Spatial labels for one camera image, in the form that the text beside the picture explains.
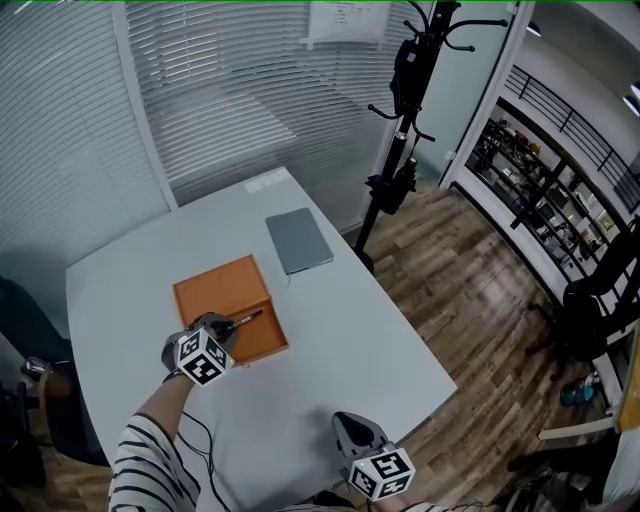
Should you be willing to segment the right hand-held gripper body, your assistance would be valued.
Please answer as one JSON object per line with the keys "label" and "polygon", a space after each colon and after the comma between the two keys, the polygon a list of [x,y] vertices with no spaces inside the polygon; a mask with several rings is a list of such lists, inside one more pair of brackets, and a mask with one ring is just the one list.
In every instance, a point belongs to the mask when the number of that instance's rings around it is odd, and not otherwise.
{"label": "right hand-held gripper body", "polygon": [[344,468],[340,474],[350,488],[370,501],[380,501],[405,492],[416,469],[404,448],[386,438],[374,438],[372,443],[357,445],[338,441]]}

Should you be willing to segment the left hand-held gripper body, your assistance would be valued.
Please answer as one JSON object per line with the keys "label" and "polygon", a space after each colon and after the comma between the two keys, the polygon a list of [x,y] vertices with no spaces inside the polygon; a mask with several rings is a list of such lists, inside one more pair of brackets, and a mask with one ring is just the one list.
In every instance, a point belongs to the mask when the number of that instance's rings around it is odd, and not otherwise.
{"label": "left hand-held gripper body", "polygon": [[235,365],[213,329],[201,326],[169,336],[161,360],[171,374],[183,374],[199,387],[207,387]]}

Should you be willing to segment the orange box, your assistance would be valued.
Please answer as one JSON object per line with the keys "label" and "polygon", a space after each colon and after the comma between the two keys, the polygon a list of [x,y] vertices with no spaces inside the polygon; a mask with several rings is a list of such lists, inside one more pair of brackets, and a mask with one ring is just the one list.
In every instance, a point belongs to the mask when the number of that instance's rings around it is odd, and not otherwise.
{"label": "orange box", "polygon": [[196,275],[173,285],[177,310],[184,326],[205,313],[239,321],[260,315],[237,328],[228,353],[248,365],[289,347],[271,294],[252,255]]}

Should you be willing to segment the black marker pen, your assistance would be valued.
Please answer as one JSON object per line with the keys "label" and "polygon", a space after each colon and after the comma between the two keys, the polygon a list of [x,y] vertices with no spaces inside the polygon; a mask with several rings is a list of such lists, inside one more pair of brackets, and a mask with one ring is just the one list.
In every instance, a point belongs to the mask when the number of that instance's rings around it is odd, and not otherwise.
{"label": "black marker pen", "polygon": [[240,320],[237,320],[235,322],[233,322],[232,324],[227,326],[227,330],[228,331],[235,331],[237,330],[239,327],[247,324],[248,322],[258,318],[260,315],[263,314],[263,310],[259,309],[257,311],[252,312],[251,314],[249,314],[248,316],[245,316],[244,318],[241,318]]}

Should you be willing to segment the gray notebook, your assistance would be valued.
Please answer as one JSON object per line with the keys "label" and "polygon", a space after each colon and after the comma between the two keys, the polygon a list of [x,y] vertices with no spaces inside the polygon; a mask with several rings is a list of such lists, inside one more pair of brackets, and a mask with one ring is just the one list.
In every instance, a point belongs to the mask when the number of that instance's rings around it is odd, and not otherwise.
{"label": "gray notebook", "polygon": [[290,286],[294,274],[330,263],[334,254],[309,208],[267,217],[265,223]]}

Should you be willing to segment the person's left forearm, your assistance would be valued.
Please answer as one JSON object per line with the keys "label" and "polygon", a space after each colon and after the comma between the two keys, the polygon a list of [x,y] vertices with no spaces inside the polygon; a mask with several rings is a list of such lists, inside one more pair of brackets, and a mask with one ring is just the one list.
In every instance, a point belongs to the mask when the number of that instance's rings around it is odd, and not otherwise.
{"label": "person's left forearm", "polygon": [[160,425],[174,441],[184,406],[194,387],[194,382],[184,374],[176,374],[165,380],[137,411]]}

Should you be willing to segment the black office chair with headrest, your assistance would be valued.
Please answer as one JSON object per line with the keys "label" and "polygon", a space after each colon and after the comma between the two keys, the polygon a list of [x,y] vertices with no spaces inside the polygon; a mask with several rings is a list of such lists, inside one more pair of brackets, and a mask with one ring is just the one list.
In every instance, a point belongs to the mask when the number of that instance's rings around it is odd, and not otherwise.
{"label": "black office chair with headrest", "polygon": [[[25,358],[47,362],[71,360],[71,341],[62,337],[33,297],[18,283],[0,276],[0,334]],[[76,417],[44,410],[53,447],[61,454],[93,466],[109,466],[85,405]]]}

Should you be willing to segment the black mesh office chair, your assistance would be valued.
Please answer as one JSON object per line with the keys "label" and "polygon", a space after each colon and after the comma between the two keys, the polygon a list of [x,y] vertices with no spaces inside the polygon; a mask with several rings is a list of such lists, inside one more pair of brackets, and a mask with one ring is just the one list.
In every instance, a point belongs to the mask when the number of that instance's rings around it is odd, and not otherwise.
{"label": "black mesh office chair", "polygon": [[614,237],[592,274],[565,287],[561,307],[552,314],[538,304],[528,308],[540,313],[550,332],[524,354],[551,347],[557,357],[553,381],[563,376],[568,358],[588,363],[604,355],[608,338],[640,318],[640,215]]}

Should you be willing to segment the person's striped shirt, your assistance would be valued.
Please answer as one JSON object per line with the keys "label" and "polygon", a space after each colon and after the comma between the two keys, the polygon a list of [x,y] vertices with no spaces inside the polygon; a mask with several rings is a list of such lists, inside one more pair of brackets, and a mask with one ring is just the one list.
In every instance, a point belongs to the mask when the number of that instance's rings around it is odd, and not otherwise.
{"label": "person's striped shirt", "polygon": [[145,414],[131,416],[118,444],[108,512],[196,512],[200,492],[165,429]]}

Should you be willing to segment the white label on table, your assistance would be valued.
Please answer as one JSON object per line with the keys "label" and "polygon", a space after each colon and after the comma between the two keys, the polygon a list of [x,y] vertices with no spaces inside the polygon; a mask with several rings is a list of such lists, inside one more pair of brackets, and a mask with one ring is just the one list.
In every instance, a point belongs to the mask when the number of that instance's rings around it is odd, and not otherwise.
{"label": "white label on table", "polygon": [[248,193],[256,193],[262,189],[276,185],[290,178],[291,174],[289,173],[289,171],[286,168],[281,167],[274,171],[263,173],[258,177],[245,182],[244,185]]}

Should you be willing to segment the teal object on floor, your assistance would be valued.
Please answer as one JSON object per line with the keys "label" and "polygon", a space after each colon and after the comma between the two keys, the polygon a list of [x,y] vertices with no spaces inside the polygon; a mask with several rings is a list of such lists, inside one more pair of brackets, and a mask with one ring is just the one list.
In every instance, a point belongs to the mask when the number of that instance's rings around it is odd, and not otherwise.
{"label": "teal object on floor", "polygon": [[564,407],[573,407],[590,403],[597,392],[599,377],[595,373],[578,378],[563,386],[560,403]]}

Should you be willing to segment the black coat rack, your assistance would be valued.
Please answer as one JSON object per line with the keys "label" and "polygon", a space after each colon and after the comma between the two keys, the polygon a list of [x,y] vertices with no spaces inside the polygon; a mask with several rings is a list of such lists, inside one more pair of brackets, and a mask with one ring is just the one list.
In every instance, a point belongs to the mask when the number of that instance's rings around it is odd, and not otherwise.
{"label": "black coat rack", "polygon": [[369,176],[366,180],[371,200],[355,245],[352,247],[354,253],[369,271],[374,270],[374,263],[366,253],[365,246],[378,215],[380,213],[395,214],[407,194],[416,191],[417,161],[413,156],[408,156],[405,160],[401,159],[407,144],[408,134],[415,134],[415,142],[421,140],[433,142],[435,140],[434,137],[418,128],[417,118],[422,110],[422,102],[434,73],[441,48],[446,46],[453,51],[473,53],[476,51],[473,45],[453,45],[448,41],[448,36],[455,30],[466,26],[503,28],[509,26],[509,22],[505,19],[469,19],[453,22],[454,13],[461,7],[461,4],[455,0],[437,1],[434,4],[432,17],[428,17],[415,0],[406,1],[419,13],[423,22],[421,30],[413,26],[408,20],[404,21],[403,25],[411,30],[413,34],[412,38],[406,40],[416,40],[421,47],[421,78],[424,94],[421,96],[421,102],[416,107],[409,107],[400,117],[396,116],[395,113],[392,115],[386,114],[372,104],[367,106],[369,111],[379,117],[397,123],[382,170],[378,174]]}

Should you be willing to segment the wooden side table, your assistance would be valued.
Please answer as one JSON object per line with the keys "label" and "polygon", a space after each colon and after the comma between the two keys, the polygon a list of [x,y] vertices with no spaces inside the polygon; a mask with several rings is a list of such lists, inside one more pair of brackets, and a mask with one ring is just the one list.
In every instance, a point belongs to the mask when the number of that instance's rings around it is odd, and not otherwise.
{"label": "wooden side table", "polygon": [[632,357],[617,413],[617,423],[619,432],[640,427],[640,320],[634,331]]}

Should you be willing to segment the black bag on coat rack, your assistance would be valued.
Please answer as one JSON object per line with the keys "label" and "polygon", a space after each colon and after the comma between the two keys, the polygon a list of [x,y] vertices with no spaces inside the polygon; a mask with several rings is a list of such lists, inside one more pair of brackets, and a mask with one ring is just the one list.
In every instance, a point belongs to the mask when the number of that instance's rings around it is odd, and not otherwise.
{"label": "black bag on coat rack", "polygon": [[416,40],[405,40],[396,55],[394,75],[389,84],[393,94],[394,113],[402,116],[409,107],[421,102],[421,47]]}

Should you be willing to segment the black metal railing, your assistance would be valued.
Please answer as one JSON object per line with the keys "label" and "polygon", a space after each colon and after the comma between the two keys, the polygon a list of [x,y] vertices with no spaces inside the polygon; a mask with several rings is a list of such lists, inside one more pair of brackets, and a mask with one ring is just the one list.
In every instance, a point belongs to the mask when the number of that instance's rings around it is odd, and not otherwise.
{"label": "black metal railing", "polygon": [[640,206],[640,173],[632,171],[580,113],[516,65],[512,67],[505,86],[550,121],[559,133],[564,133],[587,156],[629,212]]}

